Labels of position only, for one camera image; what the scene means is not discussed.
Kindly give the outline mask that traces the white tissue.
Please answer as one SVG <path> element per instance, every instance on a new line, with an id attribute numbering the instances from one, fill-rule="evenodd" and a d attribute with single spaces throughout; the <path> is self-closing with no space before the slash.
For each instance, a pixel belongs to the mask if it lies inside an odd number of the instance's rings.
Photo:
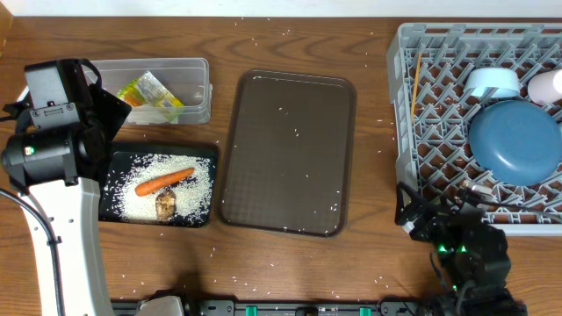
<path id="1" fill-rule="evenodd" d="M 127 125 L 168 125 L 176 124 L 182 109 L 154 107 L 149 104 L 134 107 L 126 118 Z"/>

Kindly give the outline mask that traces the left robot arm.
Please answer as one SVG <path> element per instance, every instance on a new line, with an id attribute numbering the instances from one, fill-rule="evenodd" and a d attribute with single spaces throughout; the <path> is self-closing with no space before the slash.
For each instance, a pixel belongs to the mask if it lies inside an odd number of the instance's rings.
<path id="1" fill-rule="evenodd" d="M 99 177 L 130 105 L 104 90 L 87 59 L 25 67 L 21 99 L 4 107 L 15 121 L 1 153 L 32 236 L 44 315 L 112 315 L 101 254 Z"/>

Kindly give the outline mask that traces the foil snack wrapper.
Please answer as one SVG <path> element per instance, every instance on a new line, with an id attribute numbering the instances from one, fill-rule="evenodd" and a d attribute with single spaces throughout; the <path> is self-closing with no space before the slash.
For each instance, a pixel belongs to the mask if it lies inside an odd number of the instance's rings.
<path id="1" fill-rule="evenodd" d="M 133 108 L 149 104 L 154 107 L 182 109 L 181 113 L 184 111 L 184 104 L 150 71 L 133 79 L 118 92 L 117 97 Z"/>

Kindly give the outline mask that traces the white plastic cup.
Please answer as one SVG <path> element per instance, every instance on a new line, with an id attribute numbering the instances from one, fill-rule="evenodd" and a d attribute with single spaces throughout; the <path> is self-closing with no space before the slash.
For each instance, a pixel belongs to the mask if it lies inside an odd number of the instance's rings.
<path id="1" fill-rule="evenodd" d="M 561 99 L 562 70 L 552 70 L 535 75 L 528 84 L 530 100 L 536 104 L 546 105 Z"/>

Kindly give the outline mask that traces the light blue bowl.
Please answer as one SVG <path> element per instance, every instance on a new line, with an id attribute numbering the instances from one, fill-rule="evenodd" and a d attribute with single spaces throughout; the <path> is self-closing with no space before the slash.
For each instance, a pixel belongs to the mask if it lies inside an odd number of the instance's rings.
<path id="1" fill-rule="evenodd" d="M 473 97 L 483 97 L 495 90 L 492 98 L 510 98 L 520 95 L 517 73 L 508 68 L 479 68 L 473 70 L 465 83 Z"/>

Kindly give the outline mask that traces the orange carrot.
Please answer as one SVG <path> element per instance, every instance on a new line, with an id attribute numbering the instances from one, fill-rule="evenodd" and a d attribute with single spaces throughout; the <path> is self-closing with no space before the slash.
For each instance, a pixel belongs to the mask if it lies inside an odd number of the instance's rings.
<path id="1" fill-rule="evenodd" d="M 195 171 L 194 168 L 189 168 L 189 169 L 179 170 L 177 172 L 170 173 L 167 175 L 158 176 L 154 179 L 139 184 L 134 190 L 135 194 L 138 197 L 144 197 L 146 195 L 150 195 L 160 189 L 170 186 L 171 184 L 180 182 L 185 178 L 188 178 L 193 174 L 194 171 Z"/>

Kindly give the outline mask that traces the dark blue plate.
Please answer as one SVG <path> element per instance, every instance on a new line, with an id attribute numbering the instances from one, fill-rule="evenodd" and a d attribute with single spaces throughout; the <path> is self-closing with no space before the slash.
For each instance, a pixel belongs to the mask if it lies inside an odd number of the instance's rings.
<path id="1" fill-rule="evenodd" d="M 476 162 L 511 185 L 541 183 L 561 163 L 561 130 L 554 118 L 524 101 L 501 101 L 481 111 L 469 128 Z"/>

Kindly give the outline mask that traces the wooden chopstick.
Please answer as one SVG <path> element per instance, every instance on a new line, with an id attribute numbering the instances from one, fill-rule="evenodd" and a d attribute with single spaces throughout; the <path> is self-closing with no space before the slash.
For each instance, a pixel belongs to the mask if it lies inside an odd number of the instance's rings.
<path id="1" fill-rule="evenodd" d="M 411 119 L 411 123 L 412 125 L 414 125 L 414 117 L 415 117 L 415 107 L 416 107 L 416 103 L 417 103 L 417 93 L 418 93 L 418 85 L 419 85 L 419 81 L 420 81 L 420 70 L 421 70 L 421 64 L 422 64 L 422 52 L 418 52 L 417 54 L 417 62 L 416 62 L 416 69 L 415 69 L 415 74 L 414 74 L 414 86 L 413 86 L 413 91 L 412 91 L 412 102 L 411 102 L 411 107 L 410 107 L 410 119 Z"/>

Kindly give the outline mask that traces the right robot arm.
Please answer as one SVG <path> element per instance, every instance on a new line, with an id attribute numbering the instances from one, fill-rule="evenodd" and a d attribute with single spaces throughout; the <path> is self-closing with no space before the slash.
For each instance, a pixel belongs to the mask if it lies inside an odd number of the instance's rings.
<path id="1" fill-rule="evenodd" d="M 414 315 L 526 315 L 506 287 L 511 269 L 504 231 L 482 222 L 492 190 L 464 180 L 453 198 L 429 202 L 406 183 L 396 186 L 394 223 L 414 241 L 427 242 L 444 294 L 421 303 Z"/>

